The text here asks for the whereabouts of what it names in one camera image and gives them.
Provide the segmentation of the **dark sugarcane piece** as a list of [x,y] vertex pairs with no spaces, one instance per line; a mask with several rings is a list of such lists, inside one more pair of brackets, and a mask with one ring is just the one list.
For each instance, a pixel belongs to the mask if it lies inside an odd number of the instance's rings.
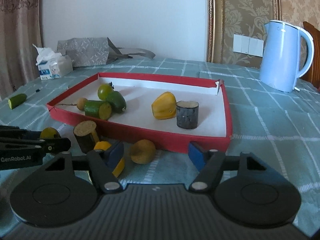
[[82,153],[87,154],[100,141],[96,128],[97,124],[91,120],[82,121],[73,128],[73,134]]

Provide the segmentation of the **green tomato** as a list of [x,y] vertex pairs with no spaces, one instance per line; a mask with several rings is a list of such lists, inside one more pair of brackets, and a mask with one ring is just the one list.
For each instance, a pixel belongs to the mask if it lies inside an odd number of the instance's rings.
[[60,133],[53,127],[47,127],[40,133],[40,139],[59,139]]
[[110,94],[111,92],[113,92],[112,86],[107,83],[103,83],[102,85],[99,86],[97,95],[100,100],[104,101],[106,100],[108,94]]

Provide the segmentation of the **brown longan fruit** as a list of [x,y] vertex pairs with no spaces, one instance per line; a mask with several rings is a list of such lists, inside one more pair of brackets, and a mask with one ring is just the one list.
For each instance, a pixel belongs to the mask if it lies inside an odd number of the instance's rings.
[[134,163],[148,164],[156,155],[156,147],[153,142],[143,139],[130,147],[129,156]]
[[86,98],[79,98],[76,102],[76,107],[80,111],[84,111],[85,109],[85,104],[88,100]]

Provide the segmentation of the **green cucumber piece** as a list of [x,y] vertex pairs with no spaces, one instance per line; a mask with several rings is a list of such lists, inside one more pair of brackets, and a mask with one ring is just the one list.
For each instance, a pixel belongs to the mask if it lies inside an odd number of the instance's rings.
[[27,99],[27,95],[24,93],[17,94],[15,96],[12,96],[8,98],[8,106],[10,109],[15,109],[17,106],[24,103]]
[[108,120],[112,115],[112,107],[108,102],[88,100],[84,106],[85,116]]

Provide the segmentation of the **black sugarcane piece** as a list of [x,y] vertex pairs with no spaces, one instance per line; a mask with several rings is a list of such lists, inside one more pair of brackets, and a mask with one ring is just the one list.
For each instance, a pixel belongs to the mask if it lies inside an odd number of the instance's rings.
[[176,103],[177,126],[183,129],[195,129],[199,120],[199,103],[197,101],[178,101]]

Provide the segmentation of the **green avocado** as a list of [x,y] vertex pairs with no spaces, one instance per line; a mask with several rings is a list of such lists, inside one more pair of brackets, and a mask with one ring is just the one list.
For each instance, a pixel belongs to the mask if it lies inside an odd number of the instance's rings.
[[106,101],[111,105],[114,113],[123,113],[126,110],[126,101],[118,91],[112,91],[107,95]]

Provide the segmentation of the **yellow jackfruit piece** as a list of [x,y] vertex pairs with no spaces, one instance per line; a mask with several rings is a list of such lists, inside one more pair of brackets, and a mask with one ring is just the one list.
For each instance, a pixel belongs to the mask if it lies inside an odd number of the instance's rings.
[[124,144],[116,141],[113,144],[107,141],[97,142],[95,150],[102,150],[99,153],[105,165],[112,171],[112,174],[118,178],[125,167]]
[[176,98],[171,92],[164,92],[151,104],[152,114],[158,120],[176,116]]

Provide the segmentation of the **green cucumber piece on table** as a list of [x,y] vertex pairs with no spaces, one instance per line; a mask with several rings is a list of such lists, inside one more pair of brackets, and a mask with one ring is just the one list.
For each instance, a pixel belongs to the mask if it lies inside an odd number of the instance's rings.
[[8,106],[10,109],[15,109],[17,106],[24,103],[27,99],[27,95],[24,93],[17,94],[15,96],[12,96],[8,98]]

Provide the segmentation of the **red shallow box tray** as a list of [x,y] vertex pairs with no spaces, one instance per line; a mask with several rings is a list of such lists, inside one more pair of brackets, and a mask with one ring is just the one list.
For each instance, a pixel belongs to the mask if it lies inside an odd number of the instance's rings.
[[[125,99],[123,114],[114,113],[108,120],[94,118],[101,135],[135,143],[152,141],[157,148],[187,153],[188,144],[197,142],[206,150],[226,151],[232,137],[232,115],[222,80],[195,77],[141,74],[97,73],[53,98],[47,104],[50,116],[76,126],[89,119],[74,104],[79,98],[97,100],[101,84],[112,83]],[[195,129],[182,129],[176,118],[157,120],[152,103],[164,92],[171,92],[177,101],[199,103],[199,122]]]

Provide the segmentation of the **teal checked tablecloth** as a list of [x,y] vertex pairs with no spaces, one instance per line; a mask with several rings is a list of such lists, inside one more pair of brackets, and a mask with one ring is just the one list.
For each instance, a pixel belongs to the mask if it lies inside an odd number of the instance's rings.
[[296,91],[283,93],[263,84],[256,68],[175,59],[123,59],[76,68],[56,80],[30,81],[17,90],[27,95],[24,104],[10,109],[7,99],[1,100],[1,124],[32,131],[53,127],[71,139],[71,152],[80,154],[72,127],[53,120],[46,104],[97,72],[223,80],[233,123],[227,154],[252,152],[291,181],[302,197],[295,226],[307,235],[319,229],[319,92],[311,83],[300,80]]

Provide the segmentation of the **tissue paper pack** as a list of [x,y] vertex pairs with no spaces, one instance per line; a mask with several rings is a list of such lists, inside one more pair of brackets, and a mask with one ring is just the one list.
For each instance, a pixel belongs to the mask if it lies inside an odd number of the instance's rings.
[[41,80],[61,78],[73,71],[72,60],[68,55],[54,52],[51,48],[41,48],[33,44],[37,50],[36,66]]

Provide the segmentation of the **grey patterned paper bag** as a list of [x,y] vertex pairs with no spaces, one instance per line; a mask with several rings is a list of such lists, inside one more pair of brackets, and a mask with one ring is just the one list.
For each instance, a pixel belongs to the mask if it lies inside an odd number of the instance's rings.
[[155,53],[150,50],[117,47],[108,37],[60,40],[56,51],[69,56],[73,67],[106,65],[117,59],[131,59],[134,56],[149,59],[155,57]]

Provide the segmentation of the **light blue electric kettle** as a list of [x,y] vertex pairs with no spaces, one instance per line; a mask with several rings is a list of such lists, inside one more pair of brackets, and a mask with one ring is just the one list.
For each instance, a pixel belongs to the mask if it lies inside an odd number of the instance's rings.
[[[259,79],[282,92],[292,92],[297,80],[310,69],[315,54],[311,34],[304,28],[280,20],[265,24],[267,33]],[[306,41],[308,53],[300,68],[300,40]]]

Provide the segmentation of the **beige curtain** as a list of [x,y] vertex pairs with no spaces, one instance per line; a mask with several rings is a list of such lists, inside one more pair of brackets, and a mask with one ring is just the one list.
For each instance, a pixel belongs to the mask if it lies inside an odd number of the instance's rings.
[[40,0],[1,0],[1,99],[39,76]]

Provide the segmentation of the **white wall switch panel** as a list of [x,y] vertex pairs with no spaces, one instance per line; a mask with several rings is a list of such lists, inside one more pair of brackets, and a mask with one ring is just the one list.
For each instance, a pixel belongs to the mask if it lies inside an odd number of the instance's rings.
[[264,41],[258,38],[234,34],[233,52],[263,57]]

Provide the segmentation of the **gold wall frame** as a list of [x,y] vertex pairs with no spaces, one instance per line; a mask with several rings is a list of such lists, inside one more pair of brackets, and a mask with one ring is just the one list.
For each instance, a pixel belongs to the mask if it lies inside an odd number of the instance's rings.
[[264,25],[281,18],[280,0],[207,0],[208,62],[259,68],[261,58],[233,51],[235,34],[264,40]]

